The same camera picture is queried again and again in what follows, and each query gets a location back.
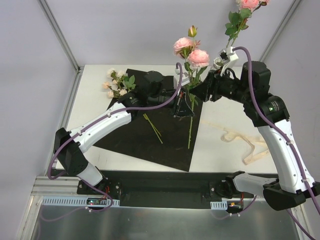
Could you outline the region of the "pink white flower bouquet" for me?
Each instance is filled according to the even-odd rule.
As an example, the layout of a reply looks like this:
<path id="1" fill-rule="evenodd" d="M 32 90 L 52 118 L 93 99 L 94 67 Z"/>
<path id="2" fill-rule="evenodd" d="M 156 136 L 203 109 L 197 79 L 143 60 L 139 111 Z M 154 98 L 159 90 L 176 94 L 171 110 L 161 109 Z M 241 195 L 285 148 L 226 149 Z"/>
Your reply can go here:
<path id="1" fill-rule="evenodd" d="M 111 82 L 106 81 L 102 86 L 108 90 L 107 95 L 109 98 L 118 99 L 136 88 L 135 76 L 129 77 L 124 71 L 116 71 L 114 68 L 110 68 L 106 76 Z"/>

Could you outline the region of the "black wrapping paper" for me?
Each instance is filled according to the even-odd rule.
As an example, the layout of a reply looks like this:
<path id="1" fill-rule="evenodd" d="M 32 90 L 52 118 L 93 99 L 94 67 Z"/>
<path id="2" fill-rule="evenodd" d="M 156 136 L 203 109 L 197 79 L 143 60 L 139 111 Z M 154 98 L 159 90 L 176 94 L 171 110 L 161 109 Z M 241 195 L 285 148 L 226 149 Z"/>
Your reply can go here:
<path id="1" fill-rule="evenodd" d="M 112 131 L 94 146 L 177 170 L 190 170 L 203 104 L 196 100 L 194 117 L 173 117 L 159 108 Z"/>

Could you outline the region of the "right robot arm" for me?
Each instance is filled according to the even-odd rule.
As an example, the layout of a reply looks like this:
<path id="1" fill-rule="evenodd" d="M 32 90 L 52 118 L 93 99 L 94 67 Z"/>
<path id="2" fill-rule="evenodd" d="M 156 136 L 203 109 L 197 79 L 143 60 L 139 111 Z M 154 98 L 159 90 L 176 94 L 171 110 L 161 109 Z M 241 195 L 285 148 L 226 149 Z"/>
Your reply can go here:
<path id="1" fill-rule="evenodd" d="M 260 61 L 243 64 L 241 77 L 219 70 L 208 72 L 191 94 L 202 102 L 222 97 L 241 103 L 246 116 L 262 135 L 277 170 L 277 178 L 265 178 L 237 171 L 225 178 L 227 198 L 242 192 L 264 197 L 275 211 L 297 207 L 320 194 L 320 184 L 304 165 L 295 143 L 290 115 L 284 101 L 271 93 L 271 71 Z"/>

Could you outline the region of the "pink rose stem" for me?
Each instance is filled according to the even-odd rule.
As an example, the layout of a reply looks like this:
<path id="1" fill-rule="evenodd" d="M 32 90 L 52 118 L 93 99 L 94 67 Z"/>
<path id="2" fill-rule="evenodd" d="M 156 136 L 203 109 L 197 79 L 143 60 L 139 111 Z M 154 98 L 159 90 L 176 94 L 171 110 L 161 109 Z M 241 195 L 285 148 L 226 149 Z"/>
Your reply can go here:
<path id="1" fill-rule="evenodd" d="M 225 35 L 228 36 L 226 47 L 232 47 L 241 31 L 249 26 L 248 20 L 253 13 L 269 4 L 269 0 L 236 0 L 238 11 L 228 13 L 228 22 L 225 24 Z"/>
<path id="2" fill-rule="evenodd" d="M 210 63 L 209 54 L 199 49 L 200 40 L 196 40 L 198 28 L 192 25 L 188 29 L 187 37 L 179 38 L 173 45 L 173 53 L 184 60 L 184 69 L 189 77 L 189 83 L 185 85 L 190 100 L 190 108 L 193 111 L 198 105 L 196 96 L 190 90 L 201 83 L 201 74 Z"/>

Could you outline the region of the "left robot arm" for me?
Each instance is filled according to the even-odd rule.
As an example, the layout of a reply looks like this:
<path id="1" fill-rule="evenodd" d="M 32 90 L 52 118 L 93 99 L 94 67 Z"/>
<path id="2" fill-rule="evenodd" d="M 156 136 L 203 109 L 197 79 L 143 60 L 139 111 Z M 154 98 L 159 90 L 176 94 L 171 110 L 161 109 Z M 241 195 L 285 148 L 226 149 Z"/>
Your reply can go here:
<path id="1" fill-rule="evenodd" d="M 174 117 L 192 117 L 183 87 L 190 83 L 186 73 L 178 71 L 173 78 L 173 88 L 164 89 L 165 77 L 157 71 L 147 72 L 142 82 L 121 96 L 109 109 L 80 127 L 67 131 L 60 128 L 55 133 L 54 158 L 71 177 L 78 177 L 94 194 L 106 194 L 108 181 L 101 171 L 84 156 L 96 142 L 114 130 L 129 124 L 146 111 L 169 108 Z"/>

